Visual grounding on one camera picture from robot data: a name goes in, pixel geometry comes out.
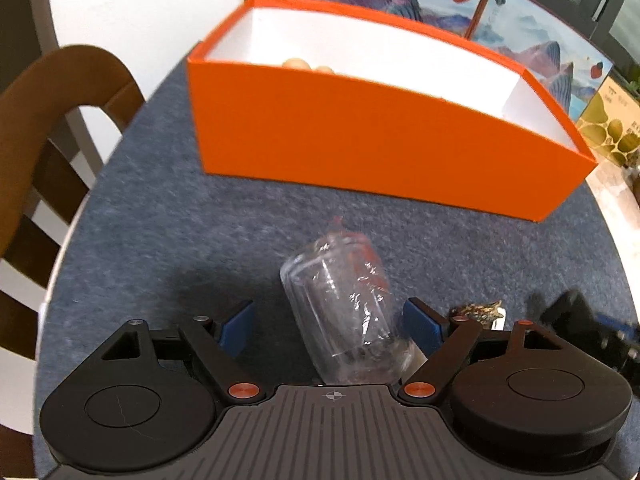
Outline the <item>green plant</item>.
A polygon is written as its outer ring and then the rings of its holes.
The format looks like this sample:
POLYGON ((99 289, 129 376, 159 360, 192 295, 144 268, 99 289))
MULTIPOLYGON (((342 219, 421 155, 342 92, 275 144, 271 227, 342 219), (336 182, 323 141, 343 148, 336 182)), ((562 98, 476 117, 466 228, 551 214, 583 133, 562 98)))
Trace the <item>green plant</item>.
POLYGON ((621 72, 626 87, 635 94, 640 93, 640 64, 634 63, 625 67, 621 72))

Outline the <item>right mountain picture box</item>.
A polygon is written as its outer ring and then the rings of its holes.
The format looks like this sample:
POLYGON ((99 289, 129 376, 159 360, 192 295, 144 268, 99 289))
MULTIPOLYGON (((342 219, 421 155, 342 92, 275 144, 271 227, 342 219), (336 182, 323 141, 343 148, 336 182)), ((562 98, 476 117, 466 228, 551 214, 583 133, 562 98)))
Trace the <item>right mountain picture box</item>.
POLYGON ((577 120, 613 63, 532 0, 487 0, 472 39, 526 67, 577 120))

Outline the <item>small cat figurine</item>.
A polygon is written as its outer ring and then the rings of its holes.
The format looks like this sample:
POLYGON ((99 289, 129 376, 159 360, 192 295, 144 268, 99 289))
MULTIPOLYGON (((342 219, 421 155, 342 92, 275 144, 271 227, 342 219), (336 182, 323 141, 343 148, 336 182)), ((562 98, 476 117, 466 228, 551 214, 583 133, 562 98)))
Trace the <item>small cat figurine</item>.
POLYGON ((485 330, 503 330, 506 324, 506 309, 502 306, 501 300, 490 304, 465 304, 452 308, 449 317, 469 318, 479 322, 485 330))

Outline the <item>brown gourd ornament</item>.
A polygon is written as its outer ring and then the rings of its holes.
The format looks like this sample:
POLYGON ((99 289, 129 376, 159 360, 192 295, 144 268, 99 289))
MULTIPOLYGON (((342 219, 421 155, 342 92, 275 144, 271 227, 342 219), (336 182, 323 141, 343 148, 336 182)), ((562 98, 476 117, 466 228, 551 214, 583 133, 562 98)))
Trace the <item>brown gourd ornament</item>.
POLYGON ((315 72, 322 74, 333 74, 334 70, 329 68, 329 66, 317 66, 311 67, 306 61, 301 58, 289 58, 285 62, 282 63, 284 68, 290 68, 291 70, 306 70, 307 72, 315 72))

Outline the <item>orange cardboard box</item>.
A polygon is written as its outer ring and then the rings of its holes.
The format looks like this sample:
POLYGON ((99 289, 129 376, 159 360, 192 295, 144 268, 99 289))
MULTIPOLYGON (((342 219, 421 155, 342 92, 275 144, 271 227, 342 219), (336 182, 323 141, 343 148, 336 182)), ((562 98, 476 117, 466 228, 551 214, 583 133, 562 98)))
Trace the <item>orange cardboard box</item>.
POLYGON ((203 169, 547 218, 596 166, 523 65, 321 0, 246 0, 188 55, 203 169), (284 68, 289 58, 333 74, 284 68))

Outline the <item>clear plastic cup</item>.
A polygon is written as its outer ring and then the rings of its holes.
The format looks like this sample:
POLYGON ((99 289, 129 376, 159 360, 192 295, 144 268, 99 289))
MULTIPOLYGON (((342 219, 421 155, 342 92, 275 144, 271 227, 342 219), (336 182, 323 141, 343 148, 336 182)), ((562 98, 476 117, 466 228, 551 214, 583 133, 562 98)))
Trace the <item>clear plastic cup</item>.
POLYGON ((413 343, 367 235, 334 219, 322 237, 285 260, 280 279, 324 384, 399 382, 413 343))

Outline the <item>gold gift box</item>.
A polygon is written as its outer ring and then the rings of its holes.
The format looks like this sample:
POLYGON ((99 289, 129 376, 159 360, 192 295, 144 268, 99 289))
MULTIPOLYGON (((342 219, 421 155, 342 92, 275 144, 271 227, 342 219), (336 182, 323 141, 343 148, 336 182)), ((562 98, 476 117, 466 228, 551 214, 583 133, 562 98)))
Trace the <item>gold gift box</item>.
POLYGON ((619 167, 639 165, 639 100, 608 77, 577 121, 589 147, 619 167))

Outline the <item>grey felt mat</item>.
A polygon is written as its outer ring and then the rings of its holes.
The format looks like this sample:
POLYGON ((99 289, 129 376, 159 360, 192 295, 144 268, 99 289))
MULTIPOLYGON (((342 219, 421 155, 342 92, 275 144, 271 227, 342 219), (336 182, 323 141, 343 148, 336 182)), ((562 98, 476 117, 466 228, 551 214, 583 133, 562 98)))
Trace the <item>grey felt mat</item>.
POLYGON ((94 185, 43 322, 34 461, 43 479, 533 479, 550 441, 466 444, 438 408, 383 386, 322 386, 280 283, 332 214, 372 238, 398 299, 498 297, 510 318, 563 289, 634 314, 590 189, 547 220, 204 174, 176 67, 94 185), (255 308, 235 361, 262 387, 220 403, 179 325, 255 308))

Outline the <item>brown wooden chair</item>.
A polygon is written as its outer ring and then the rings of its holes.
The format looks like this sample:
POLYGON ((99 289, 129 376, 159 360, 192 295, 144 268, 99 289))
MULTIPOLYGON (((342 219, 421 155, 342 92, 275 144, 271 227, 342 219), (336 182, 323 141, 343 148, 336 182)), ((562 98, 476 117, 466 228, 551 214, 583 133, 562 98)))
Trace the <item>brown wooden chair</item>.
POLYGON ((51 141, 71 110, 102 110, 126 130, 144 103, 128 68, 107 50, 85 44, 51 51, 1 93, 1 258, 29 281, 48 286, 61 246, 29 217, 42 200, 73 222, 88 185, 51 141))

